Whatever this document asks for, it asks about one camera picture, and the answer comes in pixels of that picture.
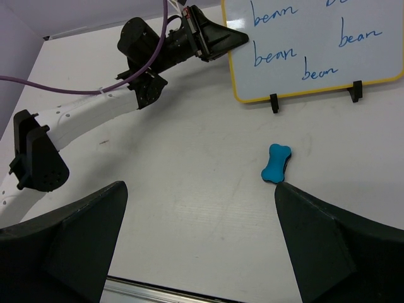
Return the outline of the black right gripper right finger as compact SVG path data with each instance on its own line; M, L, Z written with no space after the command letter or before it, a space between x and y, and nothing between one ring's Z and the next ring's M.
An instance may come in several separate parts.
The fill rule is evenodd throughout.
M403 302L403 231L286 182L275 205L302 302Z

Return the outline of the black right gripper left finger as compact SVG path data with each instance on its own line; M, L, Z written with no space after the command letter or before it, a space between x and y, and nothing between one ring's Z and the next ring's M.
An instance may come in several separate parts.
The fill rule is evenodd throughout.
M1 229L1 302L99 302L128 189L114 182Z

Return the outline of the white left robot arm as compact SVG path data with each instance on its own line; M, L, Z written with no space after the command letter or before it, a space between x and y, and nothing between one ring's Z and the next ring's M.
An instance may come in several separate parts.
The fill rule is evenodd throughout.
M78 92L78 100L35 114L13 117L15 156L1 184L1 226L19 223L47 193L61 187L69 169L61 150L92 129L143 109L161 95L161 73L198 57L210 62L246 44L247 34L210 21L197 6L185 6L178 29L156 33L142 18L122 28L117 47L128 60L113 88Z

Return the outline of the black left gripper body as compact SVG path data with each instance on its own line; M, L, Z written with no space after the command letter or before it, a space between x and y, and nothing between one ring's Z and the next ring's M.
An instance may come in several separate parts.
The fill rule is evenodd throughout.
M182 10L182 26L194 55L204 62L209 61L210 51L203 35L206 16L196 5L186 6Z

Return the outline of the yellow framed whiteboard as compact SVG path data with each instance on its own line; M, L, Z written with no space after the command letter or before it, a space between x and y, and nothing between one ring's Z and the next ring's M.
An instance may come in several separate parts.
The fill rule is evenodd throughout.
M229 29L247 34L229 53L242 103L375 85L403 76L403 2L223 1Z

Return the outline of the blue bone shaped eraser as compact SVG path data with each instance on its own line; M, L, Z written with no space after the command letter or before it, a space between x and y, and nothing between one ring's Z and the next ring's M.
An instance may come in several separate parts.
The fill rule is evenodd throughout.
M261 171L262 180L273 184L283 182L288 161L292 157L291 147L274 143L270 145L268 154L268 163Z

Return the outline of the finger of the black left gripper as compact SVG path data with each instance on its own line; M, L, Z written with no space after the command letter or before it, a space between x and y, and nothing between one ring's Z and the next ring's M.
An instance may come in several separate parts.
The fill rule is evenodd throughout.
M221 26L209 20L202 24L201 33L205 41L204 60L218 59L249 41L246 33Z

